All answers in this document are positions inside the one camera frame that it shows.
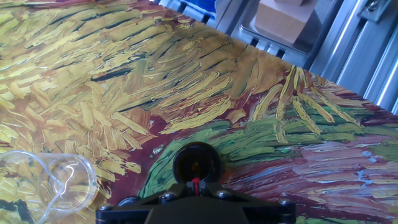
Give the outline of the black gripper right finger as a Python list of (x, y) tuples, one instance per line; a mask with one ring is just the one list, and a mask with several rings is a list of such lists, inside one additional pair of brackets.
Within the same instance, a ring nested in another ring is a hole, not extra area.
[(295, 223), (296, 203), (283, 199), (268, 202), (215, 182), (198, 183), (198, 196), (206, 200), (202, 209), (213, 221), (231, 223)]

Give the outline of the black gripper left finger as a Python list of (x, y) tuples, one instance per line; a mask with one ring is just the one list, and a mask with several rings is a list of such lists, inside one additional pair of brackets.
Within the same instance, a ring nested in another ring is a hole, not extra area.
[(95, 223), (145, 223), (150, 212), (156, 207), (170, 205), (174, 201), (191, 196), (195, 196), (194, 182), (173, 184), (169, 189), (146, 198), (128, 197), (123, 199), (118, 206), (110, 203), (101, 205), (95, 211)]

